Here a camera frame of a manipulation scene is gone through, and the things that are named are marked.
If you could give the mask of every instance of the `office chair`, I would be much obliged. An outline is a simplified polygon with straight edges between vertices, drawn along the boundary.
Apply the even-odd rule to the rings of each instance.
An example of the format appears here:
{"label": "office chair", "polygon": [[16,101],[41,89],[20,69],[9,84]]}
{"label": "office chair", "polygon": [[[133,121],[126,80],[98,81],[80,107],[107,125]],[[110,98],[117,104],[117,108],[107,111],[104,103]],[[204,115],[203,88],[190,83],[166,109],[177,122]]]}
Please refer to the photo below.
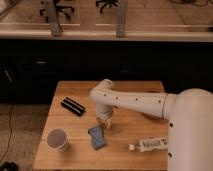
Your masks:
{"label": "office chair", "polygon": [[[70,20],[70,15],[67,12],[63,11],[63,10],[64,9],[70,9],[71,12],[74,12],[75,9],[72,6],[61,6],[61,5],[58,5],[60,0],[53,0],[53,2],[54,2],[55,9],[56,9],[57,13],[59,13],[59,12],[63,13],[64,16],[67,18],[67,20]],[[46,11],[45,8],[40,9],[40,11],[39,11],[40,16],[43,16],[44,11]]]}
{"label": "office chair", "polygon": [[116,6],[117,7],[117,2],[118,2],[118,0],[97,0],[96,2],[95,2],[95,5],[96,5],[96,7],[98,7],[99,6],[99,3],[102,3],[102,2],[104,2],[104,5],[101,7],[101,9],[100,9],[100,13],[103,13],[103,9],[107,6],[107,5],[109,5],[109,7],[111,8],[112,7],[112,5],[114,5],[114,6]]}

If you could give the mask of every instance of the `black cord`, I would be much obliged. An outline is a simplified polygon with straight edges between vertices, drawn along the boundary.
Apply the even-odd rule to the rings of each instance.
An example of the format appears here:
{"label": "black cord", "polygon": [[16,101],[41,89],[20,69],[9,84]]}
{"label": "black cord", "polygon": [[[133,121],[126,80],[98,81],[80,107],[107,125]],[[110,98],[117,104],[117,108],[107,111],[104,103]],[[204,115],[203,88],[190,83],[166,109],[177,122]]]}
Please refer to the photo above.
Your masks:
{"label": "black cord", "polygon": [[175,4],[190,4],[190,5],[194,5],[194,6],[200,6],[200,7],[203,7],[203,6],[208,6],[209,2],[213,3],[213,1],[211,0],[204,0],[205,1],[205,4],[197,4],[197,3],[194,3],[194,2],[186,2],[186,1],[183,1],[183,0],[169,0],[170,2],[172,3],[175,3]]}
{"label": "black cord", "polygon": [[13,108],[14,108],[14,104],[12,103],[11,108],[10,108],[10,117],[9,117],[10,136],[9,136],[8,143],[7,143],[7,149],[4,153],[4,155],[1,157],[0,163],[2,162],[4,157],[7,155],[8,151],[9,151],[9,147],[10,147],[10,140],[11,140],[12,133],[13,133],[12,124],[11,124],[11,119],[12,119],[12,115],[13,115]]}

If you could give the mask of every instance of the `white cup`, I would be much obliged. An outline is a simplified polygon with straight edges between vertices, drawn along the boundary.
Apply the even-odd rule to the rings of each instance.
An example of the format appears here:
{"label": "white cup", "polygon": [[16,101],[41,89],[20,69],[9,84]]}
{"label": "white cup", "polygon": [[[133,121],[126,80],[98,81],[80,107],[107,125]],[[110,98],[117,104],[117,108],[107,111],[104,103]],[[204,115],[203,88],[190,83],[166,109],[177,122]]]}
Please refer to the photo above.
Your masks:
{"label": "white cup", "polygon": [[47,136],[47,144],[58,152],[64,152],[69,147],[66,132],[61,128],[53,129]]}

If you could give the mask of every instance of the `black cabinet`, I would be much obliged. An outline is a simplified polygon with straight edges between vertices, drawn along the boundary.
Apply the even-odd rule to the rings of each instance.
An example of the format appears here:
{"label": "black cabinet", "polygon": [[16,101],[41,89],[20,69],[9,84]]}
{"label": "black cabinet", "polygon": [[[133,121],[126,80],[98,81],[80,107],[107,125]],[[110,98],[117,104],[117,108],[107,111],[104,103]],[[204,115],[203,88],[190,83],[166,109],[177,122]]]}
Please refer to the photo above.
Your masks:
{"label": "black cabinet", "polygon": [[51,102],[60,80],[161,80],[213,91],[212,43],[0,40],[0,101]]}
{"label": "black cabinet", "polygon": [[[76,79],[82,68],[82,56],[78,42],[5,40],[1,56],[0,101],[50,102],[56,84],[63,79]],[[4,71],[8,70],[12,82]]]}

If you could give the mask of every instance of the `wooden table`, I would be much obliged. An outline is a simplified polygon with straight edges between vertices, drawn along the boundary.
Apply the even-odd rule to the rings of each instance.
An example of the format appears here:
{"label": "wooden table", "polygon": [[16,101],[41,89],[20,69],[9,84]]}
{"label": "wooden table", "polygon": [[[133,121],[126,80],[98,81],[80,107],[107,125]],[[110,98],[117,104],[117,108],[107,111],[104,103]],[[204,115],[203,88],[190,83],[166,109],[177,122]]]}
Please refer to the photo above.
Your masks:
{"label": "wooden table", "polygon": [[[97,81],[61,81],[58,83],[34,161],[34,170],[166,170],[167,151],[131,152],[128,144],[138,139],[167,136],[167,121],[156,120],[124,108],[115,108],[112,126],[104,129],[107,145],[99,150],[91,146],[88,129],[97,125],[90,90]],[[114,81],[115,90],[163,92],[159,81]],[[78,117],[60,105],[70,97],[86,107]],[[70,148],[58,153],[48,148],[46,137],[54,128],[64,128]]]}

